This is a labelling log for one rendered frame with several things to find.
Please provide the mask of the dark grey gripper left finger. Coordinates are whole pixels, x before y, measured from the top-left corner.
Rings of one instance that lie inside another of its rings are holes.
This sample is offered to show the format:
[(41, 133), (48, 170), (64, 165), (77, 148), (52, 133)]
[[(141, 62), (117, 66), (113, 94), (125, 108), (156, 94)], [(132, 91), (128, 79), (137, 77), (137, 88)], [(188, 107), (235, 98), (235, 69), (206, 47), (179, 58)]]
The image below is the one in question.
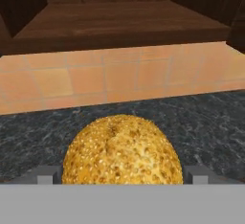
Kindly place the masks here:
[(62, 166), (39, 166), (11, 180), (12, 184), (53, 185), (61, 183)]

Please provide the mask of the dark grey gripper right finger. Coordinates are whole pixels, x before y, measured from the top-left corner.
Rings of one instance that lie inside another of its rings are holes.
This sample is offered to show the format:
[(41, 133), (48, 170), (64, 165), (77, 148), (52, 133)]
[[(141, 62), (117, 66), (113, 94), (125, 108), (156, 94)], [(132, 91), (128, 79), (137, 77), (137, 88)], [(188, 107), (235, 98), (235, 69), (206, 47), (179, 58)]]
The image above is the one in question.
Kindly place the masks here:
[(185, 184), (203, 185), (235, 183), (235, 180), (219, 176), (204, 166), (184, 166), (183, 175)]

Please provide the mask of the golden seeded bread roll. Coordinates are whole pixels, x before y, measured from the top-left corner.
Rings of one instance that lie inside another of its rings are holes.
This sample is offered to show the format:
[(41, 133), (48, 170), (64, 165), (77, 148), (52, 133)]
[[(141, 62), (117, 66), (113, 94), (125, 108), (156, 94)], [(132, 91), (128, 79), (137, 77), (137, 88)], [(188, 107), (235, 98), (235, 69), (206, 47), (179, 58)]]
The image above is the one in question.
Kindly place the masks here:
[(77, 134), (63, 161), (63, 184), (182, 185), (179, 157), (152, 121), (133, 115), (99, 118)]

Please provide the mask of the dark brown wooden cabinet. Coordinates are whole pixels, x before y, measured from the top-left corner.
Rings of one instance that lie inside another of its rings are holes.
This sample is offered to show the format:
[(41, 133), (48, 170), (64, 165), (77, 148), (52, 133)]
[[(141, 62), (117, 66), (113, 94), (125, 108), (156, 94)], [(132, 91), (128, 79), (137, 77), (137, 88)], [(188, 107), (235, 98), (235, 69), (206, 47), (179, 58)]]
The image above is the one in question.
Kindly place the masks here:
[(0, 0), (0, 56), (217, 41), (245, 54), (245, 0)]

